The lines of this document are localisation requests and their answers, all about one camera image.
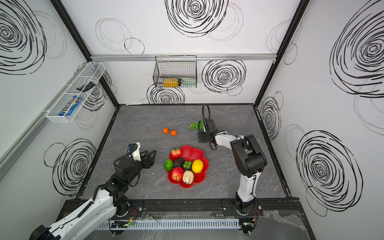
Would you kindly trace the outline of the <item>green lime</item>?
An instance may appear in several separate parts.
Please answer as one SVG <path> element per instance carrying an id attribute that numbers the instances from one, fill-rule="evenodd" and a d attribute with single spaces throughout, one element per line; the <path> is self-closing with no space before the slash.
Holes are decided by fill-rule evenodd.
<path id="1" fill-rule="evenodd" d="M 167 159 L 164 163 L 164 169 L 170 172 L 174 168 L 174 162 L 171 159 Z"/>

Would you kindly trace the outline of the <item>red strawberry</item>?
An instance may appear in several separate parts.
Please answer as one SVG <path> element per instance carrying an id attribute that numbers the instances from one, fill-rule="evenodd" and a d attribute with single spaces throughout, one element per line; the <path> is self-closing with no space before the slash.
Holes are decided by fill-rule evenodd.
<path id="1" fill-rule="evenodd" d="M 179 157 L 181 156 L 181 154 L 182 154 L 182 151 L 181 151 L 181 149 L 179 149 L 179 148 L 175 148 L 175 149 L 173 149 L 172 152 L 171 152 L 171 155 L 172 155 L 174 158 L 179 158 Z"/>

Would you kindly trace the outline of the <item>red flower-shaped fruit bowl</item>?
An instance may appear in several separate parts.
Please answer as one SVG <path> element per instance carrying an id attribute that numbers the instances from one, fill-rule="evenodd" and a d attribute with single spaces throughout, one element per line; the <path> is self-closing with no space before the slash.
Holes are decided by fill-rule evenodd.
<path id="1" fill-rule="evenodd" d="M 202 162 L 202 171 L 200 173 L 195 173 L 191 170 L 191 172 L 194 174 L 194 179 L 192 183 L 187 184 L 182 179 L 179 181 L 176 181 L 172 177 L 172 170 L 165 167 L 165 170 L 168 173 L 168 180 L 170 183 L 174 185 L 180 185 L 184 189 L 192 188 L 195 184 L 202 183 L 206 178 L 206 171 L 209 169 L 209 162 L 205 158 L 204 152 L 198 148 L 193 148 L 191 146 L 183 146 L 181 147 L 181 154 L 179 155 L 180 158 L 183 158 L 187 162 L 193 163 L 196 160 L 201 160 Z"/>

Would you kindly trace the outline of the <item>dark avocado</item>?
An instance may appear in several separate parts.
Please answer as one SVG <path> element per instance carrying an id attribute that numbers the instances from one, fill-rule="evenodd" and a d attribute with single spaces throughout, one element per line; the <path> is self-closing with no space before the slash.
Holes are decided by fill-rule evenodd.
<path id="1" fill-rule="evenodd" d="M 185 160 L 183 158 L 177 158 L 173 160 L 173 167 L 174 168 L 182 168 L 185 163 Z"/>

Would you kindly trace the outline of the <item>yellow lemon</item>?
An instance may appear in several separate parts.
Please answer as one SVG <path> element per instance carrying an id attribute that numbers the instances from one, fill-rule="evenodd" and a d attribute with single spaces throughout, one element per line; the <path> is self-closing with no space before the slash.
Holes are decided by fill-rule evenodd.
<path id="1" fill-rule="evenodd" d="M 204 168 L 204 163 L 203 163 L 202 160 L 197 159 L 197 160 L 193 161 L 193 163 L 192 163 L 192 171 L 195 174 L 201 173 L 203 168 Z"/>

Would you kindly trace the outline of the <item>red apple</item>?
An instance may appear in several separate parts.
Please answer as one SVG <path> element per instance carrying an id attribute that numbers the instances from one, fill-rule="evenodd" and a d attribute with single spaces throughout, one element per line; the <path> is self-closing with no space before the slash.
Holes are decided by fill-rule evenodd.
<path id="1" fill-rule="evenodd" d="M 184 169 L 181 167 L 173 168 L 171 171 L 171 179 L 174 182 L 180 182 L 183 179 Z"/>

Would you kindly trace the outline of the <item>beige garlic bulb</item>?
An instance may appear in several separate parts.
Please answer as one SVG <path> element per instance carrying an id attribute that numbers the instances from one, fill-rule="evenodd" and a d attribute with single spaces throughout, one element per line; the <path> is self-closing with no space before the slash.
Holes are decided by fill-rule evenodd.
<path id="1" fill-rule="evenodd" d="M 185 171 L 183 174 L 183 182 L 191 185 L 194 182 L 194 173 L 192 171 Z"/>

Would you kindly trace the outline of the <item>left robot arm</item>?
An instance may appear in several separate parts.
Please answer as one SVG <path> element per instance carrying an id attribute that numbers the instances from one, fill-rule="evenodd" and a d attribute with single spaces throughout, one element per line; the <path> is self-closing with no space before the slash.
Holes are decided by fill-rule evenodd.
<path id="1" fill-rule="evenodd" d="M 98 185 L 93 196 L 61 220 L 49 227 L 37 227 L 30 240 L 83 240 L 100 224 L 116 214 L 125 215 L 130 207 L 125 193 L 135 178 L 140 178 L 143 169 L 150 169 L 157 151 L 140 151 L 138 144 L 131 144 L 127 153 L 113 161 L 115 173 L 102 185 Z"/>

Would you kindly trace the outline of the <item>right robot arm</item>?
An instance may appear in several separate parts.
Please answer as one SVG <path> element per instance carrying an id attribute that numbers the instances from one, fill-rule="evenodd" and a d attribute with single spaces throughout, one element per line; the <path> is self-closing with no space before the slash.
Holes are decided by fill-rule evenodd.
<path id="1" fill-rule="evenodd" d="M 239 188 L 236 192 L 235 206 L 237 212 L 245 216 L 256 208 L 257 183 L 268 165 L 267 158 L 257 139 L 253 135 L 235 135 L 227 131 L 220 131 L 211 118 L 209 105 L 202 106 L 203 119 L 198 122 L 200 138 L 208 142 L 212 150 L 222 146 L 232 150 L 237 169 L 241 174 Z"/>

